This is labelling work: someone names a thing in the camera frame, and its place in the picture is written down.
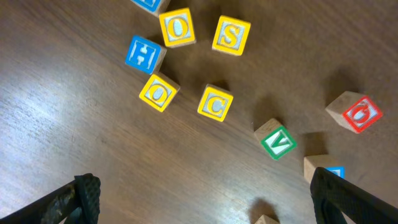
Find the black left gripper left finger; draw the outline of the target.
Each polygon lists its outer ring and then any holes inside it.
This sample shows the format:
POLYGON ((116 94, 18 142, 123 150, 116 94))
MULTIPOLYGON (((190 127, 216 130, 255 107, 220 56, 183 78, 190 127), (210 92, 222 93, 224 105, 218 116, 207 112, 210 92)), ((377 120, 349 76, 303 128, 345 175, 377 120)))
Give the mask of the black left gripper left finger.
POLYGON ((1 223, 89 223, 100 214, 101 181, 91 173, 74 180, 4 217, 1 223))

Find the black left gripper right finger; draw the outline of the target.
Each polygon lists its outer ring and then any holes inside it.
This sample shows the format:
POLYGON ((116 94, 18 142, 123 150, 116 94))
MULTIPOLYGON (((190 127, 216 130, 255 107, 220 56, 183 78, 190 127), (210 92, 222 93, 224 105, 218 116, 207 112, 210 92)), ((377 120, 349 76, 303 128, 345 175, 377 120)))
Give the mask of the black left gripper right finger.
POLYGON ((397 224, 397 208, 353 185, 336 174, 318 167, 310 183, 318 224, 355 223, 397 224))

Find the green R block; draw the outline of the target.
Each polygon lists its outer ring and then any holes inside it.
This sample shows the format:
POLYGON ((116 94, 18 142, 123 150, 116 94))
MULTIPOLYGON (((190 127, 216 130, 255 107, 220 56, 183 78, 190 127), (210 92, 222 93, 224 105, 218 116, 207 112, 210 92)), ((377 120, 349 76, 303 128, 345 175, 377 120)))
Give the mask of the green R block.
POLYGON ((261 215, 259 219, 254 224, 280 224, 278 221, 274 220, 267 215, 261 215))

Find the yellow S block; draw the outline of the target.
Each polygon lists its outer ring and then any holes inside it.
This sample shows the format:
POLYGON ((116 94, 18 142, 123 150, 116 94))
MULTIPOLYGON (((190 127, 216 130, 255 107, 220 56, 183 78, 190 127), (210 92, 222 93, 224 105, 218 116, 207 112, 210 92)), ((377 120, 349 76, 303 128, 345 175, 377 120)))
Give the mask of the yellow S block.
POLYGON ((248 39, 250 28, 250 22, 228 16, 220 16, 212 49, 234 56, 241 56, 248 39))

